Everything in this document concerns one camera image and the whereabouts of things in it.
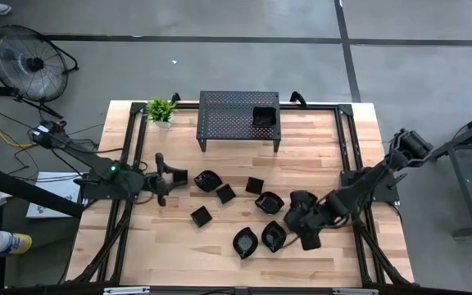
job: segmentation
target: concrete floor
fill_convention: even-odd
[[[18,24],[45,33],[169,36],[339,38],[331,0],[28,0],[0,25]],[[472,39],[472,1],[342,0],[348,33],[365,39]],[[341,45],[263,43],[56,42],[80,62],[65,94],[53,102],[69,131],[104,121],[112,99],[197,98],[201,89],[279,91],[287,100],[300,91],[313,102],[350,102]],[[472,47],[352,46],[363,102],[373,102],[383,140],[401,127],[417,130],[434,145],[449,140],[472,119]],[[37,111],[0,98],[0,110],[31,125]],[[25,129],[2,129],[18,141]],[[79,134],[99,140],[101,128]],[[0,170],[18,167],[15,149],[2,147]],[[68,171],[49,152],[31,151],[40,170]],[[25,162],[30,160],[23,155]],[[447,159],[407,170],[398,189],[404,232],[417,283],[472,291],[472,238],[454,241],[470,225]],[[30,174],[23,171],[21,175]],[[69,252],[54,243],[21,258],[8,284],[56,283]]]

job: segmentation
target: fan grille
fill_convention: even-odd
[[[66,63],[45,38],[19,25],[0,28],[0,80],[35,102],[59,98],[68,84]]]

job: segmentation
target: black mesh shelf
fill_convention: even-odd
[[[274,107],[276,125],[252,126],[254,107]],[[271,140],[278,151],[282,138],[276,92],[201,91],[196,138],[205,152],[207,139]]]

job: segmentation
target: butcher block tabletop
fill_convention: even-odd
[[[125,138],[131,101],[112,101],[105,121],[100,150],[121,148]],[[384,157],[379,126],[371,103],[353,103],[354,119],[364,166],[373,166]],[[343,120],[348,150],[349,130]],[[288,210],[289,194],[305,189],[318,197],[338,187],[342,160],[332,111],[281,111],[282,141],[277,154],[270,141],[208,142],[201,152],[196,140],[197,110],[178,110],[168,130],[148,123],[142,161],[147,171],[154,171],[154,154],[163,153],[166,164],[188,170],[188,185],[166,197],[166,206],[151,200],[135,205],[125,249],[120,283],[123,285],[172,286],[249,286],[249,287],[360,287],[352,227],[324,229],[322,247],[303,251],[300,241],[272,253],[260,244],[247,259],[240,259],[233,249],[234,235],[250,227],[260,237],[262,230],[276,220],[286,230],[282,219]],[[134,129],[129,160],[131,163],[138,124]],[[120,152],[103,155],[119,159]],[[350,157],[352,169],[354,160]],[[215,192],[205,193],[193,178],[204,170],[215,171],[224,184],[236,193],[222,205]],[[255,194],[245,192],[247,178],[263,179],[263,191],[278,194],[285,202],[274,216],[261,212]],[[142,193],[139,201],[150,197]],[[190,214],[205,206],[212,220],[201,228]],[[81,218],[67,279],[79,275],[103,244],[111,201],[94,203]],[[119,210],[120,218],[123,207]],[[413,280],[406,241],[396,212],[387,204],[372,207],[379,245],[400,273]],[[289,234],[287,242],[295,238]],[[374,267],[366,250],[371,278]],[[108,273],[116,258],[111,251]]]

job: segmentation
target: electric fan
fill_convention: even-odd
[[[67,69],[63,55],[74,61],[72,68]],[[78,69],[78,62],[46,36],[20,25],[0,28],[0,81],[6,86],[0,88],[0,96],[13,96],[61,118],[44,103],[59,98],[68,85],[68,74]]]

